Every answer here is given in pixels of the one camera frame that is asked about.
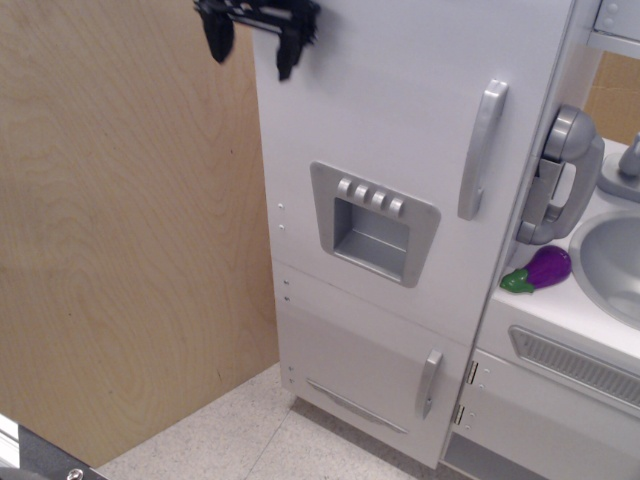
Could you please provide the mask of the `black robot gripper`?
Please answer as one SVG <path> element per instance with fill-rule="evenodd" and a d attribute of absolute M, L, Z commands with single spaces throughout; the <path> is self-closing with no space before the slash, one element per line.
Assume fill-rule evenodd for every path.
<path fill-rule="evenodd" d="M 321 7 L 314 1 L 194 1 L 200 15 L 212 58 L 223 63 L 240 23 L 279 35 L 276 55 L 278 78 L 286 81 L 299 63 L 306 44 L 316 40 Z"/>

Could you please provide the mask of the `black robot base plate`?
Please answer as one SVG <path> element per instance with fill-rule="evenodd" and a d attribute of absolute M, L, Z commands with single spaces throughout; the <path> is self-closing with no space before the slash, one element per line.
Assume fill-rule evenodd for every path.
<path fill-rule="evenodd" d="M 1 415 L 1 478 L 99 480 L 105 476 L 20 423 Z"/>

